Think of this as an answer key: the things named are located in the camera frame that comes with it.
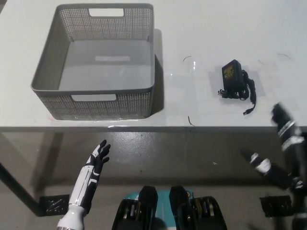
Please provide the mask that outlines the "white and black left hand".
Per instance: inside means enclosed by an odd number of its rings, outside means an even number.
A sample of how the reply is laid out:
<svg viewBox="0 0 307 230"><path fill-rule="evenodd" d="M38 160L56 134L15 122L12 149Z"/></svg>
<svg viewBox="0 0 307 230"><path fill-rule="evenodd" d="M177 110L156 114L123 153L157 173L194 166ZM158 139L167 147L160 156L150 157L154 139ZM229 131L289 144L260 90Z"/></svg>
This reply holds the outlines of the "white and black left hand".
<svg viewBox="0 0 307 230"><path fill-rule="evenodd" d="M80 206L87 215L98 186L103 165L109 161L107 156L111 145L103 140L90 154L86 164L81 168L73 188L69 204Z"/></svg>

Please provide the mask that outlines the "black and white right hand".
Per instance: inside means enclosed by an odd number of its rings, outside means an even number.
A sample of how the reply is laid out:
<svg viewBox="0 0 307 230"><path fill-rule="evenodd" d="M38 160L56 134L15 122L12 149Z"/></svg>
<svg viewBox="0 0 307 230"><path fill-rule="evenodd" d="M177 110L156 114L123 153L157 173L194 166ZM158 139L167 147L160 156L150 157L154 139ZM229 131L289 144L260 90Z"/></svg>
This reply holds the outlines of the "black and white right hand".
<svg viewBox="0 0 307 230"><path fill-rule="evenodd" d="M276 124L286 169L255 151L242 149L240 153L252 168L273 185L290 190L294 195L295 206L306 208L307 136L281 103L274 105L272 121Z"/></svg>

